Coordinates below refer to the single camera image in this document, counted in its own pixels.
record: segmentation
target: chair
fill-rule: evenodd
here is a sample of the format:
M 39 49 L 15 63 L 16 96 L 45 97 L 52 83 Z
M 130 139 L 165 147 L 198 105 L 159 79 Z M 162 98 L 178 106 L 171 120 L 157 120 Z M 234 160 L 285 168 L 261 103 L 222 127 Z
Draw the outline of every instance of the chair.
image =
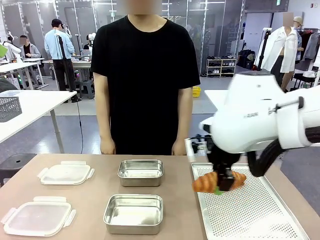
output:
M 35 153 L 21 153 L 8 157 L 0 164 L 0 186 L 2 187 L 4 179 L 12 178 L 20 169 L 22 169 L 31 159 L 37 154 Z
M 79 81 L 80 98 L 83 96 L 89 99 L 95 98 L 95 87 L 94 82 L 89 81 Z

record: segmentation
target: black t-shirt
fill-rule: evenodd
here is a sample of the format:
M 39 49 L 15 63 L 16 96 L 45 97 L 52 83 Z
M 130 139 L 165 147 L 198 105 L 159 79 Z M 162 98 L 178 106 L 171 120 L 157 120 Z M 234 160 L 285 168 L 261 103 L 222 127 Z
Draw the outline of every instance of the black t-shirt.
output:
M 142 32 L 126 16 L 97 31 L 91 71 L 107 77 L 116 153 L 170 155 L 179 89 L 200 84 L 187 30 L 167 20 L 155 32 Z
M 31 54 L 31 52 L 30 52 L 30 44 L 28 46 L 23 45 L 23 50 L 24 50 L 24 57 L 26 59 L 30 58 L 29 56 L 27 56 L 27 54 Z

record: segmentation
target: stainless steel container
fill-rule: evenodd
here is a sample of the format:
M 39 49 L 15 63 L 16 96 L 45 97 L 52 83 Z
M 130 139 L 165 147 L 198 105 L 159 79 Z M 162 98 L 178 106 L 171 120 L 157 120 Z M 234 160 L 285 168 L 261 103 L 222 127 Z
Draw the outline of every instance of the stainless steel container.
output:
M 164 168 L 160 160 L 124 160 L 118 176 L 124 187 L 160 186 Z
M 158 195 L 116 194 L 108 201 L 103 221 L 111 234 L 156 235 L 163 216 Z

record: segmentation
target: baking tray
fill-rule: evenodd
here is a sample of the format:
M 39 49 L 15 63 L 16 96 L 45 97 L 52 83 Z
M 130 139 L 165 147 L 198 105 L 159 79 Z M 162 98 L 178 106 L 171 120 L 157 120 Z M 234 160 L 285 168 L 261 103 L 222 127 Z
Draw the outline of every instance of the baking tray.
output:
M 124 160 L 118 171 L 124 187 L 157 187 L 161 184 L 163 174 L 160 160 Z
M 111 234 L 156 235 L 163 216 L 158 195 L 116 194 L 107 203 L 103 221 Z
M 194 179 L 213 170 L 211 163 L 192 163 Z M 254 177 L 248 164 L 232 170 L 246 175 L 244 186 L 222 195 L 198 192 L 208 240 L 309 240 L 267 178 Z

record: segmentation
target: hand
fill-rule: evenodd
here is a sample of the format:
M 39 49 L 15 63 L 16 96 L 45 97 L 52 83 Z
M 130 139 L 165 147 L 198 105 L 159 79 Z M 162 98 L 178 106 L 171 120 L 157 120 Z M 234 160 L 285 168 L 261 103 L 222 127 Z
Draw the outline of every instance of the hand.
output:
M 100 151 L 101 151 L 101 154 L 106 154 L 106 155 L 116 154 L 115 142 L 111 137 L 107 139 L 101 139 Z
M 182 139 L 177 139 L 173 146 L 172 146 L 172 151 L 171 151 L 171 155 L 174 155 L 174 156 L 184 156 L 184 155 L 187 155 L 187 152 L 186 152 L 186 145 L 185 145 L 185 140 Z

